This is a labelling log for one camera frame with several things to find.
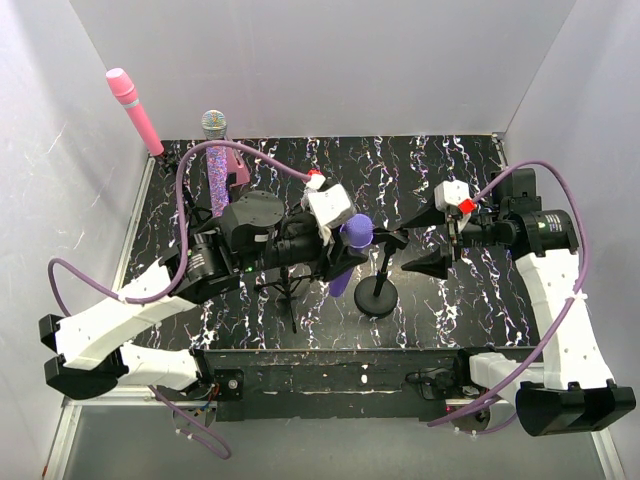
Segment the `microphone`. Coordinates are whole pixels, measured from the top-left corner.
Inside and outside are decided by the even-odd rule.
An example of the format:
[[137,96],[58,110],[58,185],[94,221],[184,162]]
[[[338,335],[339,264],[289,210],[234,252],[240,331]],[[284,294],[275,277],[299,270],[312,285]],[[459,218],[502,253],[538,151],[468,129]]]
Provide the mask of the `microphone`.
[[[207,140],[222,140],[227,133],[227,120],[221,112],[209,110],[202,116],[202,130]],[[214,218],[222,215],[224,207],[229,205],[227,172],[227,149],[207,147],[207,174]]]
[[[373,222],[362,213],[357,213],[347,220],[347,223],[340,227],[340,231],[344,231],[347,234],[351,246],[358,252],[371,245],[373,240]],[[353,268],[332,280],[329,284],[329,295],[332,297],[341,296],[347,289],[352,273]]]
[[138,99],[138,92],[133,82],[121,68],[113,68],[107,72],[107,83],[111,92],[116,99],[122,104],[129,118],[136,127],[138,133],[142,137],[142,141],[147,149],[154,157],[161,156],[164,153],[164,147],[160,143],[158,134],[156,133],[151,120],[144,111]]

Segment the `silver microphone head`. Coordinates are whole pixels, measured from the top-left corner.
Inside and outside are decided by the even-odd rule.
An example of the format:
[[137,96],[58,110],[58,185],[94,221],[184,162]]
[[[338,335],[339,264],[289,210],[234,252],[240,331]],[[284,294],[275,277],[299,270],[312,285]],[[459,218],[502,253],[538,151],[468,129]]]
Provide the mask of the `silver microphone head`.
[[202,116],[202,130],[207,140],[222,140],[227,134],[227,120],[222,112],[209,110]]

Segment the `purple microphone head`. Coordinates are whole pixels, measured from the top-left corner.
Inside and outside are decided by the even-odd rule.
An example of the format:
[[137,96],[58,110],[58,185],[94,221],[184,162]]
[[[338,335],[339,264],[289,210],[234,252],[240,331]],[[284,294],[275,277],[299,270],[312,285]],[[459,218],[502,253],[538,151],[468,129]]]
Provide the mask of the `purple microphone head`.
[[340,230],[347,233],[353,248],[367,247],[373,240],[373,222],[362,213],[356,213]]

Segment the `glittery purple microphone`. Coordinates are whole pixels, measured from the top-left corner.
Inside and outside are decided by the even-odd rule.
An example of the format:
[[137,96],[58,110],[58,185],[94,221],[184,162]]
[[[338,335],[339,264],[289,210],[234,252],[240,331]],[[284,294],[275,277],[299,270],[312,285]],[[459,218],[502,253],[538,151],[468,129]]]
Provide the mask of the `glittery purple microphone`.
[[[202,116],[202,130],[207,140],[223,140],[227,133],[227,120],[217,110],[209,110]],[[225,147],[207,148],[207,173],[211,211],[214,217],[222,215],[229,204],[227,190],[227,149]]]
[[[347,234],[351,246],[358,252],[371,245],[371,241],[373,240],[373,222],[362,213],[357,213],[347,220],[347,223],[345,223],[340,230]],[[332,297],[341,296],[347,289],[352,273],[353,268],[332,280],[329,284],[329,295]]]

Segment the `marble tabletop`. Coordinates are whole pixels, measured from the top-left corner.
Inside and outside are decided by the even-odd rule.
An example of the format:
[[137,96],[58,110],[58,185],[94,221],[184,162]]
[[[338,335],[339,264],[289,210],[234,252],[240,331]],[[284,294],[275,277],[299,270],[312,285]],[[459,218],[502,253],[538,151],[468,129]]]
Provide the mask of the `marble tabletop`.
[[[182,155],[195,141],[166,142]],[[414,213],[443,180],[470,184],[472,195],[485,186],[500,161],[490,136],[396,136],[271,138],[243,143],[307,172],[315,168],[337,179],[360,212],[386,226]],[[283,176],[245,155],[252,170],[251,188],[278,195],[287,207],[300,201],[302,182]],[[203,155],[187,171],[196,202],[209,202]],[[126,281],[139,275],[173,244],[177,213],[173,175],[158,165],[149,184],[136,232]],[[201,307],[166,319],[135,339],[138,345],[179,350],[219,348],[434,348],[524,346],[539,341],[524,283],[502,248],[465,251],[448,280],[402,272],[399,266],[429,253],[444,241],[440,228],[411,232],[409,247],[392,259],[390,279],[399,303],[386,318],[372,319],[355,307],[359,279],[375,272],[383,252],[370,247],[369,262],[357,268],[344,295],[329,296],[328,285],[303,282],[294,302],[298,333],[273,289],[255,293],[256,283],[273,281],[277,270],[243,274],[241,289],[211,299]],[[308,273],[306,267],[292,275]]]

